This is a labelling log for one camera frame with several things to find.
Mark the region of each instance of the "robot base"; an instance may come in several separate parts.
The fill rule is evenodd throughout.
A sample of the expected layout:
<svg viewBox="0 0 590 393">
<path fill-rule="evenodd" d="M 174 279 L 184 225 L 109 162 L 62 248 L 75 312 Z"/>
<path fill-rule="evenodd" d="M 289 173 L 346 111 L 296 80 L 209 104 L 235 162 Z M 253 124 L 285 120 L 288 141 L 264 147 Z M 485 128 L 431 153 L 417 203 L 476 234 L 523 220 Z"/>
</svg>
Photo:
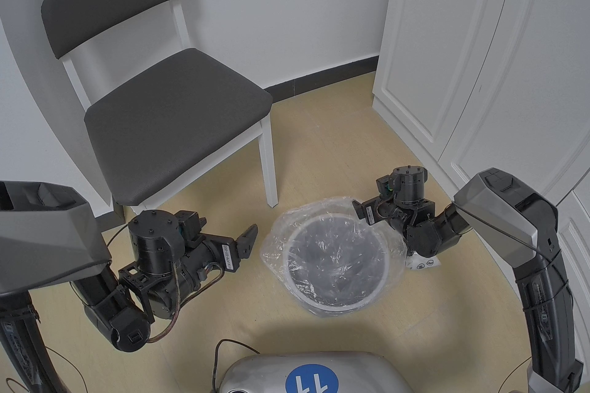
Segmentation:
<svg viewBox="0 0 590 393">
<path fill-rule="evenodd" d="M 255 355 L 233 364 L 219 393 L 413 393 L 385 358 L 367 352 Z"/>
</svg>

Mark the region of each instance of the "chair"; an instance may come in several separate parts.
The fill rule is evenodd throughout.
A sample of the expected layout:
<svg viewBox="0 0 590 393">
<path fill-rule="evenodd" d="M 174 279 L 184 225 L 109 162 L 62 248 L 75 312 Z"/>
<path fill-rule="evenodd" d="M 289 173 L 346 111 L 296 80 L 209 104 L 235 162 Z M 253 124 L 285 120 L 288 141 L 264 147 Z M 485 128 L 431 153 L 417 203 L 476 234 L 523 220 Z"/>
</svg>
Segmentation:
<svg viewBox="0 0 590 393">
<path fill-rule="evenodd" d="M 181 51 L 91 103 L 70 52 L 163 2 L 171 3 Z M 272 97 L 190 47 L 180 0 L 43 0 L 41 17 L 85 109 L 90 142 L 116 202 L 136 214 L 156 208 L 258 138 L 267 202 L 278 203 Z"/>
</svg>

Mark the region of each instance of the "robot logo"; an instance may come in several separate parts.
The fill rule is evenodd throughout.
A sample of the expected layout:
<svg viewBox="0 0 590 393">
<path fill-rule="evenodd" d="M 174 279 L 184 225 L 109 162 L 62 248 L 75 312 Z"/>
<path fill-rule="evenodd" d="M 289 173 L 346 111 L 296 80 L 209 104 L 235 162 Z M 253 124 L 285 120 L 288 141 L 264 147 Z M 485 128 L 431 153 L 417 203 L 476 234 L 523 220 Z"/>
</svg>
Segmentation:
<svg viewBox="0 0 590 393">
<path fill-rule="evenodd" d="M 285 390 L 287 393 L 337 393 L 338 377 L 323 365 L 301 365 L 287 377 Z"/>
</svg>

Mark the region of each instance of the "wooden floor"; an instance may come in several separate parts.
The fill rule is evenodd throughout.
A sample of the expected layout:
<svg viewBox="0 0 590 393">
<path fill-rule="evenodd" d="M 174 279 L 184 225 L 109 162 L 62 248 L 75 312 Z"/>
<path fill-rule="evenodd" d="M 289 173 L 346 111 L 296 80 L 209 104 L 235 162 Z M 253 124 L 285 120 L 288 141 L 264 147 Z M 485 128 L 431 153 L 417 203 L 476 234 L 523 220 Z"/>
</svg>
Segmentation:
<svg viewBox="0 0 590 393">
<path fill-rule="evenodd" d="M 256 142 L 163 205 L 170 212 L 198 211 L 212 234 L 236 237 L 252 223 L 260 228 L 251 258 L 183 308 L 164 340 L 136 353 L 117 352 L 86 320 L 68 285 L 33 292 L 46 344 L 80 368 L 91 393 L 209 393 L 214 348 L 224 337 L 264 353 L 375 352 L 390 360 L 416 392 L 498 391 L 530 351 L 519 301 L 474 234 L 443 253 L 441 267 L 407 271 L 377 304 L 329 319 L 301 308 L 258 256 L 260 241 L 282 212 L 335 195 L 370 198 L 376 178 L 400 165 L 419 164 L 372 110 L 372 83 L 373 74 L 367 74 L 273 105 L 276 208 L 266 205 Z M 432 179 L 426 197 L 438 211 L 449 203 Z M 126 230 L 111 248 L 113 267 L 132 260 Z M 166 323 L 158 320 L 152 332 Z M 247 354 L 224 345 L 221 374 Z M 0 356 L 2 373 L 9 374 L 8 360 Z M 76 372 L 52 358 L 72 392 L 82 392 Z M 526 364 L 502 391 L 525 391 L 525 385 Z"/>
</svg>

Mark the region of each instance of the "white cabinet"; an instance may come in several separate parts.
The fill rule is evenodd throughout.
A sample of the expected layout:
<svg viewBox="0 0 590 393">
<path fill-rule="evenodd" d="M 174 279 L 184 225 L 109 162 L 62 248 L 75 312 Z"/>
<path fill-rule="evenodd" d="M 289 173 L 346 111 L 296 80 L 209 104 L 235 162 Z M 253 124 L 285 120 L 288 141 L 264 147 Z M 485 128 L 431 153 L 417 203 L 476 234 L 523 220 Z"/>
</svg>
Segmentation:
<svg viewBox="0 0 590 393">
<path fill-rule="evenodd" d="M 582 382 L 588 382 L 590 362 L 590 219 L 575 192 L 570 192 L 557 206 L 557 235 L 564 256 L 569 286 L 574 296 L 576 357 L 584 363 Z"/>
<path fill-rule="evenodd" d="M 482 67 L 504 0 L 389 0 L 373 93 L 439 158 Z"/>
<path fill-rule="evenodd" d="M 557 204 L 590 167 L 589 52 L 589 0 L 505 0 L 439 159 L 453 182 L 498 167 Z"/>
</svg>

